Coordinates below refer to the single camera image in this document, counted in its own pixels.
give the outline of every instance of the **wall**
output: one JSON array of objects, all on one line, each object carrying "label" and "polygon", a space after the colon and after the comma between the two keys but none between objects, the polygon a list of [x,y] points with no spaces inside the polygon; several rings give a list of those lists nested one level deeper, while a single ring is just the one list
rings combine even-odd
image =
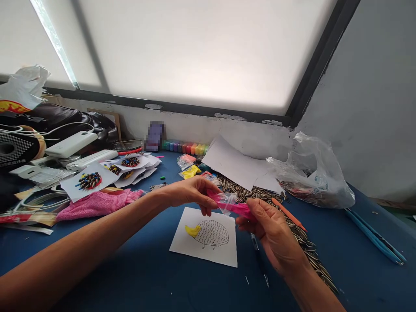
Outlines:
[{"label": "wall", "polygon": [[150,121],[163,121],[168,139],[210,143],[219,133],[245,155],[259,159],[273,156],[285,160],[288,148],[292,145],[289,129],[274,125],[169,113],[108,103],[59,100],[59,104],[81,111],[95,108],[119,113],[123,135],[128,138],[143,138],[147,134]]},{"label": "wall", "polygon": [[362,0],[298,130],[332,142],[366,195],[416,194],[416,2]]},{"label": "wall", "polygon": [[332,143],[345,178],[366,195],[405,201],[416,194],[416,41],[413,1],[362,0],[295,131],[237,120],[65,100],[123,115],[143,137],[151,120],[169,138],[210,142],[221,133],[246,155],[285,160],[297,131]]}]

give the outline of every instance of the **pencil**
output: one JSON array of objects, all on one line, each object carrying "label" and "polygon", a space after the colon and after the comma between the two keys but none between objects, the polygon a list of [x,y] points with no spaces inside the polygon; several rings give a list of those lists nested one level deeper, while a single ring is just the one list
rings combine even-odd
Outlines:
[{"label": "pencil", "polygon": [[282,204],[280,204],[276,199],[274,199],[272,197],[272,202],[276,205],[279,206],[280,209],[285,213],[285,215],[287,215],[287,217],[292,220],[292,222],[294,224],[296,224],[298,227],[300,227],[301,229],[303,229],[305,232],[307,232],[307,230],[303,227],[302,223],[300,223],[300,221],[298,219],[295,218],[295,216],[293,214],[291,214],[289,212],[289,210],[287,210],[286,208],[283,207]]}]

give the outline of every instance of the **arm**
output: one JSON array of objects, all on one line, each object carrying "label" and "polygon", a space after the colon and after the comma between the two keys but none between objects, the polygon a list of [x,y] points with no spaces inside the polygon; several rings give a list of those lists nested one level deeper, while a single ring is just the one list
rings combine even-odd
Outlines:
[{"label": "arm", "polygon": [[60,239],[0,277],[0,310],[49,309],[167,207],[196,202],[211,215],[217,204],[203,195],[206,189],[220,192],[202,177],[173,183]]},{"label": "arm", "polygon": [[345,311],[313,270],[283,214],[260,199],[248,199],[247,204],[258,223],[238,217],[239,230],[260,238],[271,264],[286,281],[302,311]]}]

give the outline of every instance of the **hedgehog drawing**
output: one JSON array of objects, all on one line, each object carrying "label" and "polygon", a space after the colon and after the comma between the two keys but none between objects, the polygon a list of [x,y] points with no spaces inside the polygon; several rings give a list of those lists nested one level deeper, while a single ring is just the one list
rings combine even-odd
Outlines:
[{"label": "hedgehog drawing", "polygon": [[196,236],[189,234],[189,232],[188,234],[200,242],[203,249],[206,245],[212,246],[212,249],[215,249],[216,246],[227,244],[230,240],[227,229],[217,221],[205,220],[198,224],[197,227],[200,227],[200,230]]}]

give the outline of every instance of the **hand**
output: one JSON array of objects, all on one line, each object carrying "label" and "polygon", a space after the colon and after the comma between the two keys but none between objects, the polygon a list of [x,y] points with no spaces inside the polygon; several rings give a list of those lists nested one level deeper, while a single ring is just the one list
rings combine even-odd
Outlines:
[{"label": "hand", "polygon": [[214,183],[199,175],[169,184],[157,191],[165,194],[165,200],[169,207],[178,207],[189,202],[196,202],[201,207],[202,214],[210,217],[211,210],[217,209],[218,205],[206,195],[207,189],[216,194],[221,193],[221,190]]},{"label": "hand", "polygon": [[310,264],[287,225],[284,215],[258,198],[247,199],[247,205],[258,222],[253,223],[244,217],[238,217],[238,229],[251,232],[260,239],[276,271],[285,277],[298,269],[309,269]]}]

